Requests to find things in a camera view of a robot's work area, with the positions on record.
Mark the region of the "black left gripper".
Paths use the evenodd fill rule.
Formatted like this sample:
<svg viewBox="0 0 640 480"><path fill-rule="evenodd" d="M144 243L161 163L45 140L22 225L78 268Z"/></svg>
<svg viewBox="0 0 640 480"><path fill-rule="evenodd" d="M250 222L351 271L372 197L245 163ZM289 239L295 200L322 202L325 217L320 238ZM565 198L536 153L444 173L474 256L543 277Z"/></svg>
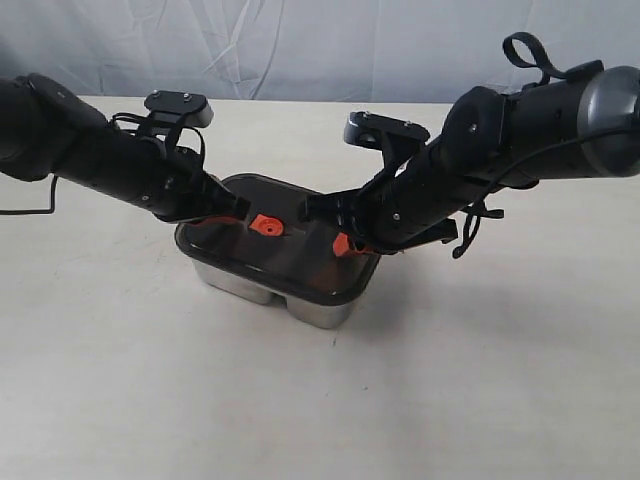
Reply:
<svg viewBox="0 0 640 480"><path fill-rule="evenodd" d="M159 220L205 227L235 225L246 218L250 202L206 172L203 164L203 156L192 149L176 149L162 163L168 173L149 201Z"/></svg>

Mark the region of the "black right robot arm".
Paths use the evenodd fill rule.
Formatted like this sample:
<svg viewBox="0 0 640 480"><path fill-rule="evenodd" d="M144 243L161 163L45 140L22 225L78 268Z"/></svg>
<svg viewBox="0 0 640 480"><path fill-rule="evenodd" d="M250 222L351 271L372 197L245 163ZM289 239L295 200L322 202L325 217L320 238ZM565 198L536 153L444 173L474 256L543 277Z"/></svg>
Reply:
<svg viewBox="0 0 640 480"><path fill-rule="evenodd" d="M638 174L639 71L594 61L512 94L475 87L453 104L437 135L354 111L343 139L379 151L382 169L360 188L306 197L302 220L380 254L442 242L461 256L482 219L504 215L487 207L491 194L544 180Z"/></svg>

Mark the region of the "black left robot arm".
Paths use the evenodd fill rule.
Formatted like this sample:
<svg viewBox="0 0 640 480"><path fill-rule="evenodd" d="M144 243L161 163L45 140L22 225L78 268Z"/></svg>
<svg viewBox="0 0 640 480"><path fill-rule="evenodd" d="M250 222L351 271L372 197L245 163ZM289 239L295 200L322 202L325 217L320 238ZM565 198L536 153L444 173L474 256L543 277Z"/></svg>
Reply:
<svg viewBox="0 0 640 480"><path fill-rule="evenodd" d="M204 169L206 148L179 145L210 125L201 94L156 90L145 116L106 117L55 80L1 82L1 172L23 182L65 179L152 213L162 222L246 218L250 203Z"/></svg>

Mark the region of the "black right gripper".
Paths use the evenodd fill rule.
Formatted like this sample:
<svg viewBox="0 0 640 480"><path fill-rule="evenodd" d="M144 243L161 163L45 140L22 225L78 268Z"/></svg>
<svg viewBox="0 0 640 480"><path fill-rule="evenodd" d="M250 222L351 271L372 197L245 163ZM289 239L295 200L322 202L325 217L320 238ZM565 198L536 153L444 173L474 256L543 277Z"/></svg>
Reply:
<svg viewBox="0 0 640 480"><path fill-rule="evenodd" d="M308 194L298 205L298 219L319 222L337 231L336 257L394 255L417 246L458 238L456 222L444 219L430 227L410 227L410 216L398 206L389 179L374 179L356 189Z"/></svg>

